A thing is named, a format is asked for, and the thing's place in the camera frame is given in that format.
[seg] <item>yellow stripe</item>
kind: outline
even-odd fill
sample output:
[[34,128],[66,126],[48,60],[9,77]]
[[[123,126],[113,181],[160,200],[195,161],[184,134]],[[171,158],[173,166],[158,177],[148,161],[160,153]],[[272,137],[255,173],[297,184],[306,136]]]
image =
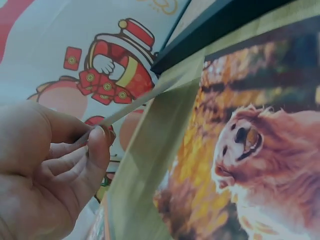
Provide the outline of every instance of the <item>yellow stripe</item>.
[[134,78],[138,67],[138,62],[129,56],[128,65],[120,77],[119,81],[116,82],[117,85],[121,87],[126,87],[128,83]]
[[94,62],[94,51],[95,51],[95,48],[96,48],[96,45],[97,45],[97,42],[95,42],[91,49],[90,49],[90,52],[89,52],[89,58],[88,58],[88,66],[89,66],[89,69],[92,69],[93,68],[93,62]]

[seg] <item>orange foliage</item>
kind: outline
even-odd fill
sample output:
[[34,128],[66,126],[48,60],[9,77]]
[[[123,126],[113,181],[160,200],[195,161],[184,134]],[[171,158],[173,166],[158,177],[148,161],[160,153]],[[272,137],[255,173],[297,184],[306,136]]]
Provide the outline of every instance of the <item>orange foliage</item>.
[[[201,87],[177,153],[177,164],[169,169],[167,188],[160,189],[154,197],[154,203],[174,238],[185,231],[192,233],[190,236],[195,240],[212,239],[213,233],[225,225],[230,217],[226,207],[230,205],[231,195],[228,191],[218,194],[211,179],[215,145],[227,117],[225,109],[250,103],[266,104],[277,91],[273,91],[273,95],[263,89],[234,91],[228,85],[265,67],[268,61],[273,60],[274,49],[274,43],[271,42],[204,63]],[[264,53],[265,61],[257,61],[252,65],[252,58],[261,52]],[[213,84],[223,84],[224,90],[203,91],[202,88],[210,89]],[[181,212],[177,212],[174,206],[180,206]],[[181,216],[182,212],[184,219],[179,220],[179,230],[174,231],[174,219]]]

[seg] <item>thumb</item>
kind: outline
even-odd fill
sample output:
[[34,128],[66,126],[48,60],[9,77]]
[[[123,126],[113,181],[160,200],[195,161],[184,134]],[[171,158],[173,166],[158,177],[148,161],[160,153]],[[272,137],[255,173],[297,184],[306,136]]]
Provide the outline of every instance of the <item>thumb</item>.
[[83,164],[78,165],[82,165],[82,170],[71,186],[80,211],[100,187],[110,162],[110,146],[114,140],[115,135],[100,126],[90,132],[88,151],[83,157]]

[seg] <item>dog's fur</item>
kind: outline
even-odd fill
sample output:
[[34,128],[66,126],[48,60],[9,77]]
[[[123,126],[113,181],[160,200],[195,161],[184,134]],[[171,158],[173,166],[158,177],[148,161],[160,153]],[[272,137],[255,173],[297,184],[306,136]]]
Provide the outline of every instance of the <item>dog's fur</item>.
[[[241,127],[256,129],[262,144],[238,160]],[[320,238],[320,112],[239,108],[220,133],[211,175],[237,196],[239,220],[252,239],[254,232],[268,240]]]

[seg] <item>dog's open mouth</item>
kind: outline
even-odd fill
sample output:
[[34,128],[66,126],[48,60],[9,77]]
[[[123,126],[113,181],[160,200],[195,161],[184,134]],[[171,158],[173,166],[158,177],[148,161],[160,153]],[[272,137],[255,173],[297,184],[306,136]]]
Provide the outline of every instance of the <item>dog's open mouth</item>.
[[238,161],[241,161],[251,154],[253,154],[262,144],[262,136],[258,133],[258,131],[251,127],[246,135],[246,139],[244,141],[244,151],[243,154],[238,158]]

